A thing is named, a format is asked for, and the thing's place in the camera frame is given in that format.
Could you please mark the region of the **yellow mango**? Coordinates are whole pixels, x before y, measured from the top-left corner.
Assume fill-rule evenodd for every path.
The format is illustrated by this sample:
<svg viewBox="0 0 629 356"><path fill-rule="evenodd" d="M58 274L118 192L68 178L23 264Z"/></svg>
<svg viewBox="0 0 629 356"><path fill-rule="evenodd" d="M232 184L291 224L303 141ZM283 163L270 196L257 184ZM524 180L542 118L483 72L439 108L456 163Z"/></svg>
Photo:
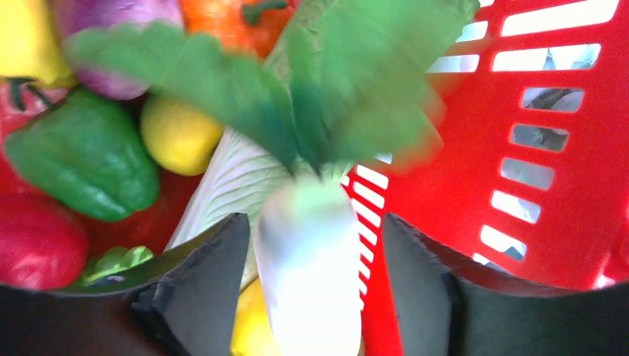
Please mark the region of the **yellow mango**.
<svg viewBox="0 0 629 356"><path fill-rule="evenodd" d="M364 355L358 291L261 277L240 294L231 355Z"/></svg>

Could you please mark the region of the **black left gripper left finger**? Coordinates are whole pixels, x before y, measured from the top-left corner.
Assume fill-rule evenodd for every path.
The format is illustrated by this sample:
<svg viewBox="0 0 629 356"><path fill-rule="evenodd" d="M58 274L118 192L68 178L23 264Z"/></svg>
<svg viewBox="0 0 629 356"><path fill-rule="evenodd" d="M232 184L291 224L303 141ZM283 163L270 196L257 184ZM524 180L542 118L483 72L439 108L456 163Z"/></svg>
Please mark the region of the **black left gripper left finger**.
<svg viewBox="0 0 629 356"><path fill-rule="evenodd" d="M248 239L248 217L230 214L108 285L2 286L1 353L227 355Z"/></svg>

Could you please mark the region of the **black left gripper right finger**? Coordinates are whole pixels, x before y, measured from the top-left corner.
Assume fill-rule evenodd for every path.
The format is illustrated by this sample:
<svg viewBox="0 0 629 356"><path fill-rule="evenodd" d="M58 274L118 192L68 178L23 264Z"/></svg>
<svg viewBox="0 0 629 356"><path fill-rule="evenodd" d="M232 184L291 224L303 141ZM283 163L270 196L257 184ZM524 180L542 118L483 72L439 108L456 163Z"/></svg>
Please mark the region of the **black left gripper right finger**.
<svg viewBox="0 0 629 356"><path fill-rule="evenodd" d="M405 355L626 355L628 285L572 291L484 266L389 214L383 244Z"/></svg>

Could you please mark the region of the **red plastic shopping basket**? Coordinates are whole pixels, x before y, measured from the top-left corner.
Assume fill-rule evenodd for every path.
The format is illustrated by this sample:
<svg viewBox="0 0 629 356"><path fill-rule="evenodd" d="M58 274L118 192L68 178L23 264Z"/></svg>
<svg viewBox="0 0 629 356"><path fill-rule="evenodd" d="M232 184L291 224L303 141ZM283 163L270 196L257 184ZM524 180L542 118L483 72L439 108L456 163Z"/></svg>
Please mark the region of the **red plastic shopping basket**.
<svg viewBox="0 0 629 356"><path fill-rule="evenodd" d="M484 266L590 291L628 285L628 3L483 1L429 70L435 158L344 180L360 220L367 355L405 355L383 222L394 214Z"/></svg>

